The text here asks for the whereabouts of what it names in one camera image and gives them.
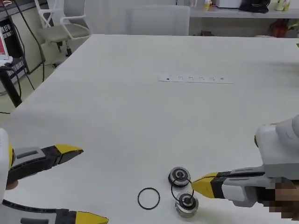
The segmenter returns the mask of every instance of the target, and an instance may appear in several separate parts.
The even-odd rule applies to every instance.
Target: poster
[[[0,31],[3,34],[4,42],[9,56],[13,57],[13,62],[11,64],[12,71],[8,71],[10,78],[13,83],[17,81],[16,75],[21,78],[25,75],[25,70],[27,69],[23,60],[23,51],[17,34],[14,33],[13,25],[9,18],[0,21]],[[0,55],[4,53],[3,45],[0,43]],[[3,93],[4,87],[0,84],[0,94]]]

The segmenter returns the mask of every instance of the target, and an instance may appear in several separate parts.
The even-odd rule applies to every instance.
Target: rubber ring
[[[192,183],[188,178],[184,178],[184,177],[178,177],[178,178],[176,178],[176,179],[174,180],[174,182],[177,181],[178,179],[185,179],[185,180],[188,180],[189,183]],[[178,199],[174,196],[174,193],[173,193],[173,184],[171,185],[171,194],[172,194],[172,196],[174,197],[174,199],[175,199],[176,201],[180,202],[180,200],[178,200]],[[192,199],[193,196],[194,196],[194,189],[193,189],[193,191],[192,191],[192,195],[190,196],[190,199]]]
[[[158,194],[158,202],[157,202],[157,204],[156,204],[154,207],[146,208],[146,207],[144,207],[143,205],[141,205],[141,203],[140,203],[140,201],[139,201],[139,197],[140,197],[141,193],[144,192],[145,190],[153,190],[153,191],[155,191],[155,192]],[[145,210],[152,210],[152,209],[155,209],[155,208],[159,205],[159,203],[160,203],[160,199],[161,199],[161,198],[160,198],[160,193],[159,193],[159,191],[157,191],[157,190],[154,189],[154,188],[144,188],[144,189],[142,189],[142,190],[139,192],[138,197],[137,197],[137,201],[138,201],[139,206],[140,206],[141,208],[145,209]]]

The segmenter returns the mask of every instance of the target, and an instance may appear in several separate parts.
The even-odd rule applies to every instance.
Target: office chair
[[[85,0],[64,0],[64,8],[56,8],[57,0],[53,9],[41,9],[38,11],[45,27],[40,30],[40,34],[48,42],[62,43],[65,41],[67,56],[72,54],[69,40],[87,38],[91,36],[90,27],[86,21]],[[50,25],[54,12],[64,12],[65,17],[60,19],[60,25]]]
[[[141,6],[127,10],[128,35],[189,35],[188,6]]]

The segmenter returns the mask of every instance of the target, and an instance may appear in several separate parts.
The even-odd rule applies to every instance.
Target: bottle
[[[283,11],[284,10],[284,1],[285,0],[278,0],[275,10]]]
[[[205,10],[209,10],[210,6],[211,6],[211,0],[205,0],[205,4],[204,4]]]
[[[290,3],[291,3],[290,0],[285,0],[285,2],[284,2],[284,11],[288,11],[289,10]]]

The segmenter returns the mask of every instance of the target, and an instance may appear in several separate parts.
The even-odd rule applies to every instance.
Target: white shelf
[[[265,19],[299,19],[299,9],[290,9],[286,12],[270,10],[268,13],[250,13],[238,9],[211,7],[206,11],[202,8],[192,8],[191,17],[200,18],[265,18]]]

